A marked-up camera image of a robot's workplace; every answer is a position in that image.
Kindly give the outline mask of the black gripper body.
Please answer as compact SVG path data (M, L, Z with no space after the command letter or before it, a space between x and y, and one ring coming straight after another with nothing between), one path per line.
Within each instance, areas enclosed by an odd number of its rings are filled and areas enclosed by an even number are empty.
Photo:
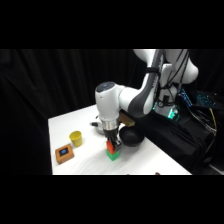
M113 130L105 130L104 135L107 139L110 139L112 141L117 141L118 140L118 133L119 131L117 129Z

